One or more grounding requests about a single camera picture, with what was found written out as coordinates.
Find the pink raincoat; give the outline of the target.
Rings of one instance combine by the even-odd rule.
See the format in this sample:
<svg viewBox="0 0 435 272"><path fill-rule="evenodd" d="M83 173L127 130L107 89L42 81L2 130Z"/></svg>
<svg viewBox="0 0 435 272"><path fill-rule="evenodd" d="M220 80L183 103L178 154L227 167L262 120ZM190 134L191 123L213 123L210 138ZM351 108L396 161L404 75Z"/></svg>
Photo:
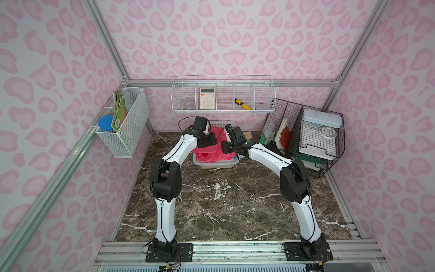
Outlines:
<svg viewBox="0 0 435 272"><path fill-rule="evenodd" d="M215 134L216 145L208 146L205 148L195 148L193 150L193 153L196 155L197 161L204 163L214 163L224 160L232 160L233 158L235 158L236 153L223 153L221 142L227 141L227 136L223 128L216 128L212 126L211 132Z"/></svg>

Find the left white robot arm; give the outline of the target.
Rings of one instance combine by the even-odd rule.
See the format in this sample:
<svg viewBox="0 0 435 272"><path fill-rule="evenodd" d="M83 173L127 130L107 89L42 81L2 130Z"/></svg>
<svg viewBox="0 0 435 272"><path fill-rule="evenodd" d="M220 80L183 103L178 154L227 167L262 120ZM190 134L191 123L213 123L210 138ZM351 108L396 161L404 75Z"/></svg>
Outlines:
<svg viewBox="0 0 435 272"><path fill-rule="evenodd" d="M176 244L175 206L182 189L182 164L195 148L216 144L209 120L197 116L194 123L182 131L180 140L172 150L161 159L152 161L150 190L157 206L157 231L153 244Z"/></svg>

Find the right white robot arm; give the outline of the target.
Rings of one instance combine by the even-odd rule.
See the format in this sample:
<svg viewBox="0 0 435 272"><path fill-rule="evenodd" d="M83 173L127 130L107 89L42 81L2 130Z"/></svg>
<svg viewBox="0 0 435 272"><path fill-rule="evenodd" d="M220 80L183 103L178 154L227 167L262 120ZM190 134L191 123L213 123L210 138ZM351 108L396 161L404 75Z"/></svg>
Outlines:
<svg viewBox="0 0 435 272"><path fill-rule="evenodd" d="M285 158L254 140L248 140L237 126L226 125L223 129L227 140L221 143L224 153L236 152L254 160L280 178L280 192L290 201L300 226L301 242L310 247L320 247L326 239L318 226L312 208L311 182L300 160Z"/></svg>

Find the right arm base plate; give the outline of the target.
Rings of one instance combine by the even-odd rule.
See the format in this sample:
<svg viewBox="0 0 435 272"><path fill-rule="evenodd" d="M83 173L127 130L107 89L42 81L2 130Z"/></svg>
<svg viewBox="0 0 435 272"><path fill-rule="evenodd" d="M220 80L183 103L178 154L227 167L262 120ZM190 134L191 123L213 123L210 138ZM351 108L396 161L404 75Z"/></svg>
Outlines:
<svg viewBox="0 0 435 272"><path fill-rule="evenodd" d="M287 261L320 261L334 260L334 256L327 242L322 245L311 245L302 242L287 242L282 244Z"/></svg>

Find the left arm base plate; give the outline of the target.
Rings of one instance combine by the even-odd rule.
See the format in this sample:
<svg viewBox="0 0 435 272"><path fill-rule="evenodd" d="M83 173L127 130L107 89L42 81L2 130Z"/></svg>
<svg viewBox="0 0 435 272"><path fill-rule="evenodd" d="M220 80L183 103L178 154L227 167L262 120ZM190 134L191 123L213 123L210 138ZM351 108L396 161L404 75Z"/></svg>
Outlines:
<svg viewBox="0 0 435 272"><path fill-rule="evenodd" d="M192 243L152 243L146 250L146 262L192 262L193 252Z"/></svg>

